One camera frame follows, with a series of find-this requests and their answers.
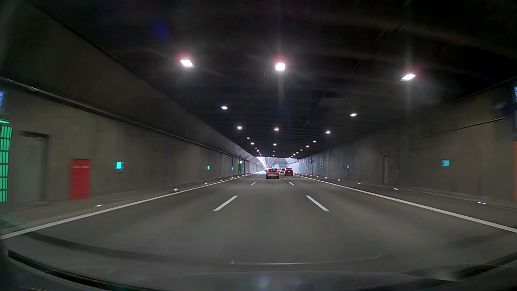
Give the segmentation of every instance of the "road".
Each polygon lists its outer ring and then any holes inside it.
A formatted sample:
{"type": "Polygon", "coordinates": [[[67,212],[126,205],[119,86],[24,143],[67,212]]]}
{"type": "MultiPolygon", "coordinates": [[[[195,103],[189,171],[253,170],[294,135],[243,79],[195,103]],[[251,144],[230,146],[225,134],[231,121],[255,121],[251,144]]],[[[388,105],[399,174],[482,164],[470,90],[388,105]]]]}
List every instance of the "road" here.
{"type": "MultiPolygon", "coordinates": [[[[496,223],[514,221],[516,213],[432,195],[425,199],[419,202],[436,207],[439,201],[465,215],[493,213],[496,223]]],[[[102,275],[106,266],[154,273],[165,273],[165,266],[178,272],[395,272],[486,263],[517,250],[517,234],[510,231],[305,177],[266,180],[263,174],[4,242],[36,260],[92,275],[102,275]]]]}

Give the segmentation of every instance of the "silver car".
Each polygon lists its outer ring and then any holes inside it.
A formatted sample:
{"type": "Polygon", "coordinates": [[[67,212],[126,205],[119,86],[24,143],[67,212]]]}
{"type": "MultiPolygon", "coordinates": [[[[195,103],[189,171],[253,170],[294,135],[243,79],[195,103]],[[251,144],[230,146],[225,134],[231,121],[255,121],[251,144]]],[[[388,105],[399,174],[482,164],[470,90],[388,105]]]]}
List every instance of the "silver car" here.
{"type": "Polygon", "coordinates": [[[269,179],[269,178],[280,179],[280,172],[278,171],[278,169],[267,169],[266,179],[269,179]]]}

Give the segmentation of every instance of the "green led display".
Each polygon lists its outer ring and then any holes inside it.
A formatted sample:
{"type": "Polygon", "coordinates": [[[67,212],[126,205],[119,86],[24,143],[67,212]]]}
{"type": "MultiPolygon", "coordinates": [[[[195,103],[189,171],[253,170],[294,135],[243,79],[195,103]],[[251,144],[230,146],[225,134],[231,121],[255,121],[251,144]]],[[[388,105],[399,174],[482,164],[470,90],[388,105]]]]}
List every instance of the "green led display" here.
{"type": "MultiPolygon", "coordinates": [[[[9,121],[0,120],[0,124],[9,124],[9,121]]],[[[9,163],[9,149],[11,147],[12,127],[2,126],[0,130],[0,163],[9,163]]],[[[0,202],[7,202],[7,174],[8,165],[0,165],[0,202]]]]}

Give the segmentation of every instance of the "white solid line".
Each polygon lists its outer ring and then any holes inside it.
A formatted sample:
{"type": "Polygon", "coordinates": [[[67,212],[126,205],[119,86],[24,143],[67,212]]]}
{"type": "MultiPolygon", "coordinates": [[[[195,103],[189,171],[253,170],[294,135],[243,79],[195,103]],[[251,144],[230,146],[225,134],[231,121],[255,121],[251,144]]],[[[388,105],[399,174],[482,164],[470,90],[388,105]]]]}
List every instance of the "white solid line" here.
{"type": "Polygon", "coordinates": [[[225,207],[226,204],[232,202],[233,199],[237,198],[237,195],[233,196],[232,198],[228,199],[228,201],[226,201],[225,203],[221,204],[221,206],[219,206],[218,208],[215,208],[214,210],[212,211],[219,211],[221,210],[221,208],[225,207]]]}
{"type": "Polygon", "coordinates": [[[87,214],[82,214],[82,215],[78,215],[78,216],[74,216],[74,217],[69,217],[69,218],[63,219],[63,220],[58,220],[58,221],[54,221],[54,222],[45,223],[45,224],[38,225],[38,226],[35,226],[35,227],[30,227],[30,228],[27,228],[27,229],[11,232],[10,234],[2,235],[2,236],[0,236],[0,240],[12,238],[12,237],[19,236],[19,235],[24,235],[24,234],[32,232],[32,231],[37,231],[37,230],[40,230],[40,229],[56,226],[56,225],[67,223],[67,222],[71,222],[71,221],[76,221],[76,220],[83,219],[83,218],[86,218],[86,217],[90,217],[90,216],[94,216],[94,215],[97,215],[97,214],[102,214],[102,213],[105,213],[105,212],[109,212],[109,211],[113,211],[113,210],[129,207],[129,206],[137,205],[137,204],[140,204],[140,203],[149,202],[149,201],[153,201],[153,200],[156,200],[156,199],[169,197],[169,196],[172,196],[172,195],[177,195],[179,193],[183,193],[183,192],[187,192],[187,191],[192,191],[192,190],[196,190],[196,189],[204,188],[204,187],[210,187],[210,186],[213,186],[213,185],[216,185],[216,184],[219,184],[219,183],[228,182],[228,181],[233,181],[233,180],[225,180],[225,181],[221,181],[221,182],[216,182],[214,184],[203,185],[203,186],[199,186],[199,187],[192,188],[192,189],[187,189],[187,190],[182,190],[182,191],[179,191],[179,192],[169,193],[169,194],[165,194],[165,195],[158,196],[158,197],[144,199],[144,200],[140,200],[140,201],[124,204],[124,205],[115,206],[115,207],[112,207],[112,208],[106,208],[106,209],[103,209],[103,210],[99,210],[99,211],[95,211],[95,212],[91,212],[91,213],[87,213],[87,214]]]}
{"type": "Polygon", "coordinates": [[[442,209],[438,209],[438,208],[434,208],[434,207],[430,207],[430,206],[425,206],[425,205],[422,205],[422,204],[417,204],[417,203],[409,202],[409,201],[406,201],[406,200],[400,200],[400,199],[384,196],[384,195],[377,194],[377,193],[372,193],[372,192],[363,191],[363,190],[359,190],[359,189],[355,189],[355,188],[350,188],[350,187],[343,186],[343,185],[337,185],[337,184],[333,184],[333,183],[326,182],[326,181],[320,181],[320,180],[312,179],[312,178],[308,178],[308,177],[304,177],[304,178],[311,179],[311,180],[318,181],[318,182],[322,182],[322,183],[327,183],[327,184],[338,186],[338,187],[342,187],[342,188],[346,188],[346,189],[349,189],[349,190],[354,190],[354,191],[362,192],[362,193],[365,193],[365,194],[370,194],[370,195],[377,196],[377,197],[380,197],[380,198],[384,198],[384,199],[388,199],[388,200],[392,200],[392,201],[397,201],[397,202],[400,202],[400,203],[404,203],[404,204],[408,204],[408,205],[424,208],[424,209],[427,209],[427,210],[436,211],[436,212],[439,212],[439,213],[442,213],[442,214],[451,215],[451,216],[458,217],[458,218],[461,218],[461,219],[465,219],[465,220],[468,220],[468,221],[477,222],[477,223],[480,223],[480,224],[492,226],[492,227],[499,228],[499,229],[502,229],[502,230],[507,230],[507,231],[510,231],[510,232],[514,232],[514,233],[517,234],[517,228],[509,227],[509,226],[506,226],[506,225],[501,225],[501,224],[493,223],[493,222],[490,222],[490,221],[485,221],[485,220],[477,219],[477,218],[474,218],[474,217],[470,217],[470,216],[467,216],[467,215],[462,215],[462,214],[450,212],[450,211],[447,211],[447,210],[442,210],[442,209]]]}
{"type": "Polygon", "coordinates": [[[323,209],[323,211],[327,211],[327,212],[330,211],[330,210],[326,209],[325,206],[319,204],[318,201],[312,199],[311,196],[309,196],[309,195],[305,195],[305,196],[307,196],[307,198],[309,198],[312,202],[314,202],[314,204],[318,205],[321,209],[323,209]]]}

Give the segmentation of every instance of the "concrete wall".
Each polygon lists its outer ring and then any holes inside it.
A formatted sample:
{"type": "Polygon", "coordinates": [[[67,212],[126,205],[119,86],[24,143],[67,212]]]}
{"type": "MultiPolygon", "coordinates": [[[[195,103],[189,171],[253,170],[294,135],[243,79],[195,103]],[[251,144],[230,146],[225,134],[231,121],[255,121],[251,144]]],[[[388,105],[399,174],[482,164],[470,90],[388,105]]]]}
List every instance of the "concrete wall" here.
{"type": "Polygon", "coordinates": [[[511,118],[421,137],[504,117],[494,106],[511,101],[512,91],[511,86],[501,86],[442,106],[393,128],[303,158],[299,170],[384,184],[383,157],[387,156],[388,185],[513,201],[511,118]],[[450,166],[442,167],[442,159],[449,159],[450,166]]]}
{"type": "Polygon", "coordinates": [[[253,158],[180,106],[174,96],[158,91],[28,1],[0,0],[0,12],[1,77],[253,158]]]}
{"type": "MultiPolygon", "coordinates": [[[[91,161],[91,196],[238,173],[238,158],[36,97],[29,91],[0,89],[6,91],[4,118],[13,127],[9,204],[18,203],[25,195],[16,181],[33,182],[20,176],[27,159],[20,146],[22,131],[48,135],[44,200],[68,200],[73,158],[91,161]],[[116,171],[117,161],[125,162],[124,172],[116,171]]],[[[248,167],[262,169],[262,164],[254,158],[245,162],[245,167],[246,172],[253,172],[248,167]]]]}

